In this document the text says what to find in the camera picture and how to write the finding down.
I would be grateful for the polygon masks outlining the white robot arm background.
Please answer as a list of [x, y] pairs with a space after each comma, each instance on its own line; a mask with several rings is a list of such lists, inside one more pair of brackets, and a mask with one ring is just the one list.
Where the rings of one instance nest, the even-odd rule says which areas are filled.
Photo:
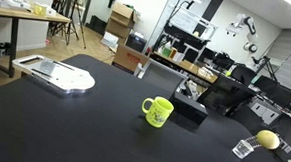
[[255, 21], [252, 16], [237, 14], [235, 20], [227, 26], [226, 33], [235, 36], [236, 34], [241, 33], [244, 29], [247, 30], [247, 42], [243, 46], [243, 49], [247, 52], [255, 53], [258, 50], [258, 35]]

